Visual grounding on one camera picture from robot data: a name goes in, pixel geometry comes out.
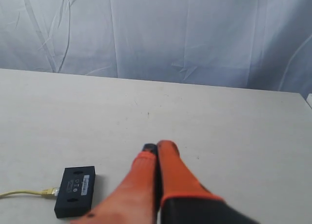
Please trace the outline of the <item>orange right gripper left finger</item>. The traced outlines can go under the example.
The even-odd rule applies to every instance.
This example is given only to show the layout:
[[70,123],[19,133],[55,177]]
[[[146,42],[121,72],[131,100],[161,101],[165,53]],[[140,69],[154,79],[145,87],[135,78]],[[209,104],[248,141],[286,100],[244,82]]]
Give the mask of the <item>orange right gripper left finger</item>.
[[100,204],[72,224],[155,224],[156,145],[145,144],[129,173]]

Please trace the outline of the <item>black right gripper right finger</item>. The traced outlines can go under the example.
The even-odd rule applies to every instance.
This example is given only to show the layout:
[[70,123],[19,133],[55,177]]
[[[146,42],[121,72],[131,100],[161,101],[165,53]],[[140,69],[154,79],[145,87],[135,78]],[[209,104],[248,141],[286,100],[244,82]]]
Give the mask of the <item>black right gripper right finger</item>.
[[255,224],[257,221],[211,193],[180,158],[169,140],[157,144],[162,178],[162,224]]

